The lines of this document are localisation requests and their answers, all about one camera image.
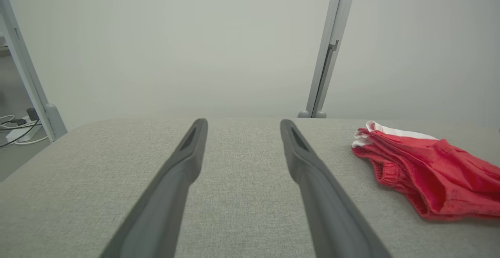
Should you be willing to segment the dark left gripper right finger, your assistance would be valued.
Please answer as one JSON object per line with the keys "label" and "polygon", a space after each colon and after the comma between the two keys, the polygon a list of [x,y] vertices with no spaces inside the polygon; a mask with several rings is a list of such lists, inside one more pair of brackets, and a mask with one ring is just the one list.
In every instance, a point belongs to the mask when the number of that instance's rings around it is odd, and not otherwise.
{"label": "dark left gripper right finger", "polygon": [[295,123],[280,122],[286,165],[299,186],[318,258],[389,258],[389,251]]}

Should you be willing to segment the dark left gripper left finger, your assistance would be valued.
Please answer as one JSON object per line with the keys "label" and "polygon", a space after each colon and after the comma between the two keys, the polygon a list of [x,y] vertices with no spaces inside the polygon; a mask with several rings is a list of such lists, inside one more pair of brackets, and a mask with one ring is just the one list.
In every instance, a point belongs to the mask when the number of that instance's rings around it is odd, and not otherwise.
{"label": "dark left gripper left finger", "polygon": [[189,187],[198,178],[208,122],[197,119],[125,217],[100,257],[173,258]]}

